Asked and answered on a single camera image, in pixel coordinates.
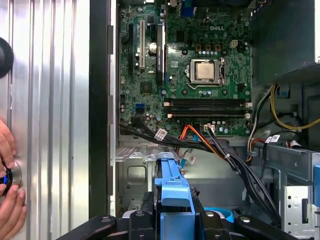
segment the screw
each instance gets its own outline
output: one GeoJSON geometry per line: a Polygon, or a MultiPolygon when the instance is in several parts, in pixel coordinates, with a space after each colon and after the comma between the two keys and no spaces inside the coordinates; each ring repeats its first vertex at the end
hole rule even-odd
{"type": "Polygon", "coordinates": [[[208,217],[213,217],[213,216],[215,215],[212,211],[206,211],[205,214],[206,214],[208,217]]]}
{"type": "Polygon", "coordinates": [[[141,211],[138,211],[136,214],[135,214],[137,217],[142,217],[144,216],[145,214],[141,211]]]}
{"type": "Polygon", "coordinates": [[[246,224],[248,224],[248,223],[251,222],[251,220],[250,220],[248,217],[246,217],[246,216],[241,216],[241,217],[240,217],[240,220],[241,220],[242,222],[246,223],[246,224]]]}
{"type": "Polygon", "coordinates": [[[102,218],[102,220],[101,220],[101,222],[103,222],[103,223],[108,223],[110,221],[111,221],[111,219],[109,217],[107,217],[107,216],[102,218]]]}

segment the knob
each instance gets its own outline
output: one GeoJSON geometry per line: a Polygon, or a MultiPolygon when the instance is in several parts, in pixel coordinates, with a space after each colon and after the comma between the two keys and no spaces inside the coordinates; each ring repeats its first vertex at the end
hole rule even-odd
{"type": "Polygon", "coordinates": [[[14,52],[3,38],[0,37],[0,79],[3,78],[14,64],[14,52]]]}
{"type": "Polygon", "coordinates": [[[0,184],[5,184],[6,188],[4,194],[8,192],[12,185],[19,185],[21,182],[21,170],[18,164],[15,162],[14,167],[6,169],[6,175],[0,178],[0,184]]]}

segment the blue port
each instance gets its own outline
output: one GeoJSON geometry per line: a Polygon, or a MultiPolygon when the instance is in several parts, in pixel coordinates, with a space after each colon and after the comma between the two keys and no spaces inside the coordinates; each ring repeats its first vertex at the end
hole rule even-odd
{"type": "Polygon", "coordinates": [[[145,109],[146,108],[146,104],[145,103],[137,103],[135,105],[136,109],[145,109]]]}
{"type": "Polygon", "coordinates": [[[142,113],[145,112],[145,110],[146,110],[146,104],[145,103],[137,103],[135,105],[135,112],[136,113],[142,114],[142,113]]]}

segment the sticker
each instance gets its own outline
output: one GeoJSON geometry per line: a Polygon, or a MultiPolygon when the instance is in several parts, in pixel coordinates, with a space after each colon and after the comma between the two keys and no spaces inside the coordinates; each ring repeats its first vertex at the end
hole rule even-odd
{"type": "Polygon", "coordinates": [[[183,158],[192,165],[195,163],[196,160],[196,158],[190,152],[186,152],[183,158]]]}
{"type": "Polygon", "coordinates": [[[270,143],[270,140],[272,139],[272,136],[270,136],[270,137],[268,137],[266,140],[265,140],[265,144],[268,144],[268,143],[270,143]]]}
{"type": "Polygon", "coordinates": [[[280,135],[274,135],[274,136],[272,136],[272,138],[271,138],[271,140],[270,140],[270,143],[276,143],[276,142],[278,142],[279,138],[280,138],[280,135]]]}
{"type": "Polygon", "coordinates": [[[156,132],[154,138],[158,141],[162,141],[165,138],[165,136],[167,135],[167,133],[168,132],[166,130],[159,128],[159,130],[156,132]]]}
{"type": "Polygon", "coordinates": [[[291,146],[291,147],[294,147],[294,146],[299,146],[299,147],[301,147],[301,145],[300,145],[297,141],[295,141],[295,140],[293,140],[293,141],[290,142],[290,146],[291,146]]]}

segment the ram slot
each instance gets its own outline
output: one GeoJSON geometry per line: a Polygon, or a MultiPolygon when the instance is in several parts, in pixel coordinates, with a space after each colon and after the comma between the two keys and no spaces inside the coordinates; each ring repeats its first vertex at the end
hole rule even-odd
{"type": "Polygon", "coordinates": [[[140,58],[139,68],[146,67],[146,21],[140,20],[140,58]]]}
{"type": "Polygon", "coordinates": [[[167,114],[167,118],[246,118],[245,110],[183,110],[183,109],[173,109],[167,114]]]}
{"type": "Polygon", "coordinates": [[[134,74],[134,25],[132,23],[128,26],[128,71],[132,76],[134,74]]]}
{"type": "Polygon", "coordinates": [[[164,102],[165,107],[171,108],[242,108],[246,100],[242,99],[194,99],[169,98],[164,102]]]}
{"type": "Polygon", "coordinates": [[[156,85],[161,87],[165,80],[165,43],[166,32],[164,23],[157,26],[156,39],[156,85]]]}

